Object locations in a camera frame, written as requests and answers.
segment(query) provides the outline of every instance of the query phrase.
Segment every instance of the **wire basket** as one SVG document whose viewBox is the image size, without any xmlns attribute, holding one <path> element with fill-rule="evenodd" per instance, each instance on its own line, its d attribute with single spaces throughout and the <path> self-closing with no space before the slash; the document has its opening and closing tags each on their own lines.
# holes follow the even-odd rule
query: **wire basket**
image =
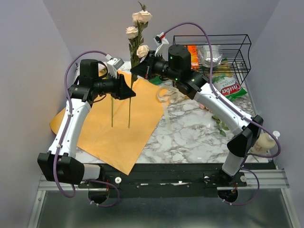
<svg viewBox="0 0 304 228">
<path fill-rule="evenodd" d="M 223 63 L 229 68 L 217 69 L 213 68 L 214 72 L 219 74 L 231 73 L 237 82 L 241 85 L 245 81 L 248 73 L 251 70 L 249 59 L 249 51 L 251 47 L 251 40 L 247 34 L 234 34 L 234 35 L 209 35 L 208 36 L 212 45 L 219 45 L 220 53 L 222 54 Z M 184 46 L 208 45 L 206 36 L 204 35 L 174 35 L 173 44 L 181 44 Z M 204 67 L 199 59 L 199 66 L 194 68 L 204 76 L 209 77 L 209 68 Z"/>
</svg>

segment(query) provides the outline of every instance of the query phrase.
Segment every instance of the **chip bag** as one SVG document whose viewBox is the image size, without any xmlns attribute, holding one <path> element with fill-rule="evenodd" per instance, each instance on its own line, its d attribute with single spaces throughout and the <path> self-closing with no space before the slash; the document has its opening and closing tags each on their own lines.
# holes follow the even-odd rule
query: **chip bag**
<svg viewBox="0 0 304 228">
<path fill-rule="evenodd" d="M 230 101 L 247 93 L 233 77 L 227 64 L 217 67 L 212 76 L 212 83 Z"/>
</svg>

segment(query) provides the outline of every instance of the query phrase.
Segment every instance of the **artificial rose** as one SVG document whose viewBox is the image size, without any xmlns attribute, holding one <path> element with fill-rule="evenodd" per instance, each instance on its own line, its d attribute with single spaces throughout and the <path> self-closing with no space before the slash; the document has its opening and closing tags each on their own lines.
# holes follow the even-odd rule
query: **artificial rose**
<svg viewBox="0 0 304 228">
<path fill-rule="evenodd" d="M 137 21 L 138 21 L 138 13 L 132 14 L 132 18 L 133 18 L 133 23 L 137 24 Z"/>
<path fill-rule="evenodd" d="M 128 36 L 128 39 L 133 39 L 138 36 L 138 29 L 134 26 L 127 27 L 127 30 L 125 32 Z"/>
<path fill-rule="evenodd" d="M 151 19 L 152 15 L 148 11 L 140 11 L 138 13 L 138 21 L 141 23 L 147 23 Z"/>
<path fill-rule="evenodd" d="M 137 49 L 136 54 L 139 58 L 142 58 L 145 57 L 148 54 L 148 52 L 149 52 L 148 45 L 140 45 Z"/>
</svg>

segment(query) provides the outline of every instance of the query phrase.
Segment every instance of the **gray wall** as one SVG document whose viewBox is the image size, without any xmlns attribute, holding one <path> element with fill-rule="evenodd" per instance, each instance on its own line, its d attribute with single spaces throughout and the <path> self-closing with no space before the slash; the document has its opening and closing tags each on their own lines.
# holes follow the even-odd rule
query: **gray wall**
<svg viewBox="0 0 304 228">
<path fill-rule="evenodd" d="M 281 0 L 252 52 L 248 84 L 265 126 L 281 132 L 282 154 L 299 219 L 304 226 L 304 1 Z"/>
<path fill-rule="evenodd" d="M 0 226 L 28 224 L 71 60 L 42 0 L 2 0 L 0 7 Z"/>
<path fill-rule="evenodd" d="M 43 0 L 72 56 L 99 49 L 129 59 L 125 28 L 132 13 L 140 11 L 136 0 Z M 153 18 L 144 32 L 145 43 L 156 48 L 153 37 L 177 23 L 197 22 L 209 34 L 249 33 L 255 41 L 279 0 L 142 0 Z M 198 34 L 183 26 L 172 34 Z"/>
</svg>

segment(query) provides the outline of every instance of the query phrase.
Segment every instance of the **white bottle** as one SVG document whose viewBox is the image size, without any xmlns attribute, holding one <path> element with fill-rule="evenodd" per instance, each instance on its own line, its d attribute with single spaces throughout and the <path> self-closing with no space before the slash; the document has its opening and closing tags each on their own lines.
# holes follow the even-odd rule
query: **white bottle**
<svg viewBox="0 0 304 228">
<path fill-rule="evenodd" d="M 280 137 L 280 132 L 274 131 L 273 135 L 278 138 Z M 276 145 L 275 143 L 275 140 L 268 133 L 262 133 L 260 134 L 260 137 L 257 139 L 254 146 L 251 147 L 249 152 L 256 154 L 265 154 L 268 150 Z"/>
</svg>

